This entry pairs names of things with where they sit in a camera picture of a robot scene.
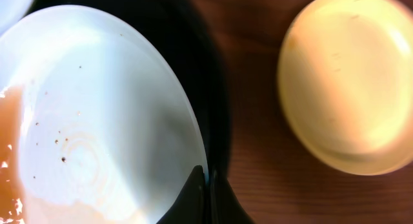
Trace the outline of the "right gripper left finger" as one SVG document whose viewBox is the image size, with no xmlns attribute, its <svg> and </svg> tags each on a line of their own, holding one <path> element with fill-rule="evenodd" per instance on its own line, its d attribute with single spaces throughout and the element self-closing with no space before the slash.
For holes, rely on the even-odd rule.
<svg viewBox="0 0 413 224">
<path fill-rule="evenodd" d="M 177 199 L 157 224 L 203 224 L 205 177 L 203 167 L 195 166 Z"/>
</svg>

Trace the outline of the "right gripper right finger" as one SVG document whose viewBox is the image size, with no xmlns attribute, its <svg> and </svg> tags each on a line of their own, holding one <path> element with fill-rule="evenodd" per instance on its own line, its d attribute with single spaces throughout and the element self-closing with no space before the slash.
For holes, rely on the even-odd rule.
<svg viewBox="0 0 413 224">
<path fill-rule="evenodd" d="M 212 224 L 253 224 L 240 205 L 226 177 L 216 170 L 210 176 L 210 222 Z"/>
</svg>

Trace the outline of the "light blue plate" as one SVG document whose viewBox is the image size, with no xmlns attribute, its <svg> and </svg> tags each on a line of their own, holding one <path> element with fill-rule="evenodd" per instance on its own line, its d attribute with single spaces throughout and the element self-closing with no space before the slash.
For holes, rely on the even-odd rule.
<svg viewBox="0 0 413 224">
<path fill-rule="evenodd" d="M 35 0 L 0 0 L 1 34 L 23 18 L 34 1 Z"/>
<path fill-rule="evenodd" d="M 24 223 L 156 223 L 195 167 L 199 125 L 169 64 L 102 10 L 38 10 L 1 36 L 1 94 L 18 89 Z"/>
</svg>

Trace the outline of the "yellow plate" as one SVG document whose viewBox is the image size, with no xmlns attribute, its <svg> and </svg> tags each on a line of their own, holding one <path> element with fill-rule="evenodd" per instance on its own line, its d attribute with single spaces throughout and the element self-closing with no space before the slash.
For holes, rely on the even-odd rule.
<svg viewBox="0 0 413 224">
<path fill-rule="evenodd" d="M 289 26 L 277 88 L 326 165 L 373 176 L 412 162 L 412 11 L 398 0 L 314 0 Z"/>
</svg>

